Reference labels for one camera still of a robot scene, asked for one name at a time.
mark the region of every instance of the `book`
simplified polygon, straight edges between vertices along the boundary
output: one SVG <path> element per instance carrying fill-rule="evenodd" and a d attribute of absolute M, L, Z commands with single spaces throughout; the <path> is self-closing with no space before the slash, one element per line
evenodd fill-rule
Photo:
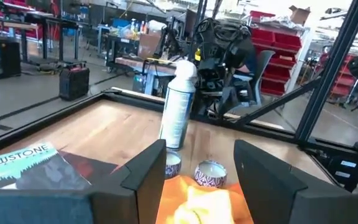
<path fill-rule="evenodd" d="M 89 186 L 50 143 L 0 155 L 0 189 L 83 190 Z"/>

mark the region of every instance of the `gray floor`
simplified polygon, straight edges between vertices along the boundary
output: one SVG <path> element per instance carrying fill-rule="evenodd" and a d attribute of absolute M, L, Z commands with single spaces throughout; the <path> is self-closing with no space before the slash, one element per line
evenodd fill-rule
<path fill-rule="evenodd" d="M 29 44 L 30 54 L 39 54 L 35 44 Z M 65 58 L 72 58 L 73 43 L 66 39 Z M 50 57 L 57 57 L 57 49 L 49 53 Z M 121 76 L 107 80 L 114 74 L 106 72 L 103 61 L 97 58 L 96 51 L 80 49 L 79 59 L 86 60 L 91 71 L 89 83 L 92 85 L 88 95 L 93 95 L 111 86 L 131 89 L 132 77 Z M 0 125 L 8 128 L 18 128 L 31 123 L 43 116 L 54 113 L 73 102 L 62 101 L 58 96 L 58 76 L 52 75 L 21 75 L 20 77 L 0 80 Z M 6 114 L 31 106 L 33 104 L 50 100 L 22 113 L 6 117 Z M 308 97 L 302 96 L 289 103 L 282 109 L 271 111 L 259 118 L 273 124 L 283 126 L 294 131 L 308 103 Z M 250 113 L 257 108 L 236 110 L 237 114 Z M 318 123 L 314 128 L 314 137 L 353 145 L 358 141 L 358 111 L 350 112 L 334 105 L 326 104 Z"/>

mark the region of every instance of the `orange cloth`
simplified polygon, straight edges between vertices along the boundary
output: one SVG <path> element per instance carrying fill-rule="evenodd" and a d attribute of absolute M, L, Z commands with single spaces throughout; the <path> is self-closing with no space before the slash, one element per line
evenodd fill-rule
<path fill-rule="evenodd" d="M 165 181 L 156 224 L 253 224 L 239 184 L 199 186 L 192 178 Z"/>

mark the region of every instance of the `yellowstone book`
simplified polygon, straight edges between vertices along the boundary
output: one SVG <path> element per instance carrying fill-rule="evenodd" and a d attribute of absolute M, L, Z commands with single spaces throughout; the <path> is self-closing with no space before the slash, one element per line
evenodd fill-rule
<path fill-rule="evenodd" d="M 50 143 L 0 156 L 0 189 L 83 190 L 90 185 Z"/>

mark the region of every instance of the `white spray can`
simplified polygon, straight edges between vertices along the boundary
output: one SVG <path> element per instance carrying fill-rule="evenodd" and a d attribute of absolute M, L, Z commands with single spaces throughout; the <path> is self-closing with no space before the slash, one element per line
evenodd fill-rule
<path fill-rule="evenodd" d="M 194 79 L 197 77 L 197 68 L 193 63 L 181 60 L 177 62 L 175 76 L 168 84 L 159 138 L 166 140 L 167 148 L 179 150 L 185 141 L 196 91 Z"/>

